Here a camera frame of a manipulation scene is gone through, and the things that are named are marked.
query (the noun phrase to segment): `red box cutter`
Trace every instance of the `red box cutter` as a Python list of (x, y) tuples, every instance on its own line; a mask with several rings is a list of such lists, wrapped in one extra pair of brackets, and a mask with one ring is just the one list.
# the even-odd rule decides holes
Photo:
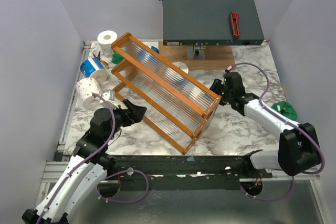
[(238, 25), (238, 13), (230, 12), (230, 21), (231, 21), (231, 28), (232, 28), (232, 36), (235, 39), (238, 39), (240, 35), (239, 25)]

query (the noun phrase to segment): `wooden board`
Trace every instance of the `wooden board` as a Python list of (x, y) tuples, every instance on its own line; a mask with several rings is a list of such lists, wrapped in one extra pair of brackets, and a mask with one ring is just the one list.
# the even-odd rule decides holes
[(189, 70), (221, 70), (235, 64), (231, 46), (206, 46), (205, 60), (188, 60), (187, 47), (164, 46), (159, 42), (160, 55), (171, 62), (183, 62)]

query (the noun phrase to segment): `green cloth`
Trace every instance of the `green cloth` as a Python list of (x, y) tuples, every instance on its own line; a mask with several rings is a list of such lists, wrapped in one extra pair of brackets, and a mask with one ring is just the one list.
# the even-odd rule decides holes
[[(122, 47), (121, 49), (124, 50), (125, 52), (127, 52), (127, 48), (126, 47)], [(124, 57), (122, 57), (117, 52), (114, 52), (112, 54), (112, 63), (114, 63), (114, 64), (119, 64), (123, 59), (124, 59)]]
[(298, 115), (295, 109), (288, 102), (277, 102), (273, 104), (271, 108), (279, 112), (281, 115), (287, 117), (288, 119), (295, 121), (298, 118)]

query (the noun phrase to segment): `white marble surface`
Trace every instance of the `white marble surface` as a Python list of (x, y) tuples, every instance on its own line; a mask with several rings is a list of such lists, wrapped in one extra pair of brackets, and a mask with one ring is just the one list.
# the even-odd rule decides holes
[[(157, 46), (157, 42), (148, 45)], [(259, 65), (268, 74), (271, 82), (270, 91), (265, 95), (264, 101), (268, 105), (285, 100), (276, 67), (268, 44), (262, 46), (235, 46), (232, 47), (235, 61), (251, 62)], [(92, 52), (98, 53), (99, 47), (96, 42), (91, 46), (89, 57)], [(101, 87), (112, 89), (120, 80), (108, 70), (109, 78)], [(260, 95), (266, 86), (266, 80), (257, 69), (251, 66), (239, 66), (246, 92)], [(215, 78), (223, 79), (222, 70), (190, 71), (189, 74), (199, 82), (210, 87)], [(70, 127), (66, 134), (65, 155), (70, 155), (75, 148), (76, 142), (89, 128), (90, 120), (94, 111), (86, 110), (76, 101), (73, 117), (70, 119)], [(214, 118), (201, 138), (188, 151), (187, 155), (244, 155), (254, 150), (277, 150), (278, 143), (274, 136), (270, 135), (261, 125), (253, 120), (241, 116), (232, 110), (229, 105), (218, 106)], [(145, 122), (123, 128), (122, 134), (109, 146), (108, 154), (124, 155), (181, 155), (156, 131), (151, 129)]]

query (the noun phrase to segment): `blue and white canister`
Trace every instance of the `blue and white canister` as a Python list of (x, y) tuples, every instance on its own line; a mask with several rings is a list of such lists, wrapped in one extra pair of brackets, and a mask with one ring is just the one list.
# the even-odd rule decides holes
[(82, 62), (80, 71), (85, 77), (94, 78), (99, 84), (105, 82), (108, 73), (97, 58), (90, 58)]

